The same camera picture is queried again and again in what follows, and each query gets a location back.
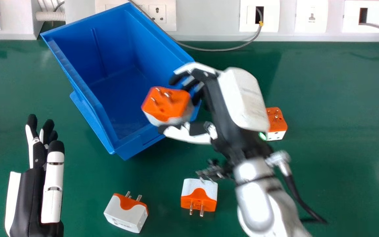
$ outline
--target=green table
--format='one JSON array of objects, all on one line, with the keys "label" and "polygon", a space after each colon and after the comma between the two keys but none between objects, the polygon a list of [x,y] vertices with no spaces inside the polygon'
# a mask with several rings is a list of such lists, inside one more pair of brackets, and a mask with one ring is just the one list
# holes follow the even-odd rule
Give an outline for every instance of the green table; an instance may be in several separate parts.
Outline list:
[{"label": "green table", "polygon": [[[290,153],[301,195],[330,222],[306,224],[314,236],[379,236],[379,43],[255,42],[240,51],[188,52],[218,69],[248,70],[266,105],[282,109],[289,130],[271,145]],[[206,159],[221,159],[211,147],[164,139],[125,162],[106,152],[71,91],[41,40],[0,41],[0,237],[9,172],[28,166],[30,113],[40,125],[52,118],[65,143],[65,236],[136,236],[103,215],[111,195],[128,190],[149,207],[141,236],[245,236],[230,180],[219,183],[214,214],[200,218],[180,208],[183,179],[205,168]],[[200,117],[209,116],[201,111]]]}]

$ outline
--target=robotic arm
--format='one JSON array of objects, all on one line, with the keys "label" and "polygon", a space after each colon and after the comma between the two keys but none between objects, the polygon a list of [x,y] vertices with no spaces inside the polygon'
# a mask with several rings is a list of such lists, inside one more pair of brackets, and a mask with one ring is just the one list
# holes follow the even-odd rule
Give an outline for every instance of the robotic arm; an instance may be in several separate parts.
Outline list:
[{"label": "robotic arm", "polygon": [[26,123],[30,169],[10,173],[5,217],[9,237],[63,237],[64,146],[57,141],[52,120],[39,135],[37,126],[36,116],[30,114]]},{"label": "robotic arm", "polygon": [[299,197],[288,165],[289,155],[274,152],[259,137],[268,132],[269,121],[256,78],[239,68],[218,71],[200,63],[189,63],[175,70],[170,80],[181,80],[183,90],[195,90],[192,103],[204,99],[213,122],[166,124],[159,127],[165,136],[195,144],[211,144],[227,158],[224,166],[217,161],[197,171],[201,178],[217,180],[233,177],[236,181],[238,219],[244,231],[252,237],[305,237],[305,230],[292,198],[275,177],[278,166],[295,199],[317,221],[325,223]]}]

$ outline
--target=orange and white plug adapter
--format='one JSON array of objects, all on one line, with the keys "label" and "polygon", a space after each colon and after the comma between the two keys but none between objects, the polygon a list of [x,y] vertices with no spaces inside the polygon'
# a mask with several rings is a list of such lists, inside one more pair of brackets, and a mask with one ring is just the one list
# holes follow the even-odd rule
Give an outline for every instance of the orange and white plug adapter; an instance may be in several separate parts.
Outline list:
[{"label": "orange and white plug adapter", "polygon": [[266,110],[270,122],[270,129],[266,134],[267,141],[282,140],[288,130],[282,111],[278,107],[266,108]]},{"label": "orange and white plug adapter", "polygon": [[194,105],[187,91],[152,87],[141,110],[154,126],[178,125],[191,119]]},{"label": "orange and white plug adapter", "polygon": [[140,199],[141,195],[138,195],[136,200],[131,199],[129,191],[125,196],[114,194],[104,211],[106,219],[119,228],[140,233],[149,216],[147,205]]},{"label": "orange and white plug adapter", "polygon": [[181,207],[189,209],[190,215],[193,210],[200,210],[200,217],[203,217],[205,211],[214,212],[216,205],[217,183],[196,178],[184,179]]}]

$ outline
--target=green light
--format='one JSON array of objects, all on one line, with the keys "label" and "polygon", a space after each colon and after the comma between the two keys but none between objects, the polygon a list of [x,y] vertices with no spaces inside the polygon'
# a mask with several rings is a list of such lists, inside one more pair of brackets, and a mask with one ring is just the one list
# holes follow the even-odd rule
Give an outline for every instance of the green light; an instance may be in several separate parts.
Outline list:
[{"label": "green light", "polygon": [[259,132],[259,133],[258,133],[258,136],[259,136],[262,140],[267,141],[267,136],[266,136],[264,133]]}]

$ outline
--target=blue container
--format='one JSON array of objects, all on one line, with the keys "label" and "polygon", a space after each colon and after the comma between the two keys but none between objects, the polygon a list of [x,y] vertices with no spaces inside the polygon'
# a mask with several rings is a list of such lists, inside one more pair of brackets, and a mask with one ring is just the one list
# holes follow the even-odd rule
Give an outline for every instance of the blue container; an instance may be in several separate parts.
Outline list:
[{"label": "blue container", "polygon": [[109,153],[127,160],[164,138],[141,104],[150,87],[169,87],[173,70],[194,60],[145,15],[128,3],[41,36]]}]

